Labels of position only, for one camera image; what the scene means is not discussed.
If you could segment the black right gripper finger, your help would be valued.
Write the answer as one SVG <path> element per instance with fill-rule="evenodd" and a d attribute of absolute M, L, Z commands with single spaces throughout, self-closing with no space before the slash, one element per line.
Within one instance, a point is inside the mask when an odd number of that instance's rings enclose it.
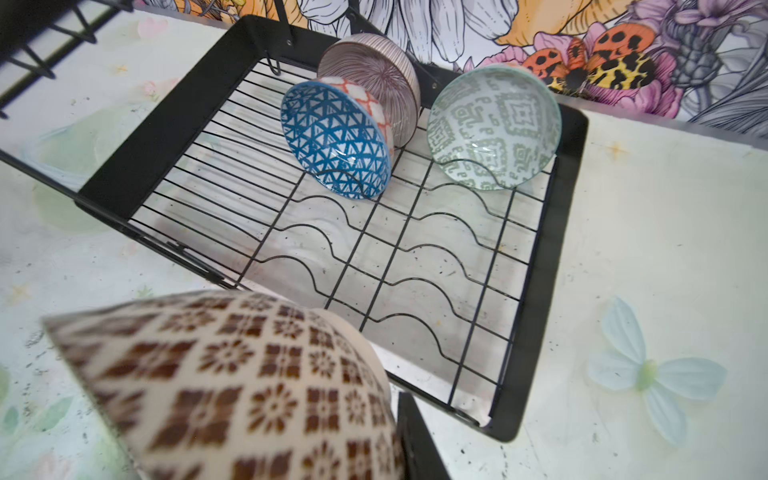
<path fill-rule="evenodd" d="M 449 480 L 429 429 L 414 397 L 398 396 L 397 435 L 403 449 L 405 478 L 409 480 Z"/>

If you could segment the brown lattice pattern bowl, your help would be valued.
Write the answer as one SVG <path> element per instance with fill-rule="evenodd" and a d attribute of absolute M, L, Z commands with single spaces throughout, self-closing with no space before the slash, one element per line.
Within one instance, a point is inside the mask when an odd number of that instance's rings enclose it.
<path fill-rule="evenodd" d="M 401 479 L 386 372 L 333 312 L 203 290 L 44 328 L 145 479 Z"/>

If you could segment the blue triangle pattern bowl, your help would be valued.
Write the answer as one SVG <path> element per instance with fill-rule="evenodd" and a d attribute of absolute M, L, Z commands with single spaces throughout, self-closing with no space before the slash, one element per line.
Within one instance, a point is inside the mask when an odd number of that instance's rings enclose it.
<path fill-rule="evenodd" d="M 280 107 L 283 136 L 302 168 L 332 192 L 374 199 L 392 173 L 394 135 L 380 102 L 338 76 L 292 86 Z"/>

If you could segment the green patterned bowl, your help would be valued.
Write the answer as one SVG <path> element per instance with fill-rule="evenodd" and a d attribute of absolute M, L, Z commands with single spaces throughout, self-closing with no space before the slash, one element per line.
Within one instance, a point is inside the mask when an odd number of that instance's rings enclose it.
<path fill-rule="evenodd" d="M 427 122 L 432 160 L 475 190 L 514 189 L 556 156 L 562 114 L 543 82 L 521 67 L 496 64 L 452 80 Z"/>

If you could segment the purple striped bowl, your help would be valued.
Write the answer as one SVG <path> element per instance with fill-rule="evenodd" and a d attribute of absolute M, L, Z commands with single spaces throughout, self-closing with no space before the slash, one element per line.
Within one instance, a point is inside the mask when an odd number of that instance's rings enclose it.
<path fill-rule="evenodd" d="M 421 108 L 418 78 L 406 53 L 383 35 L 358 33 L 332 44 L 317 68 L 320 77 L 338 76 L 371 93 L 390 121 L 394 145 L 413 137 Z"/>

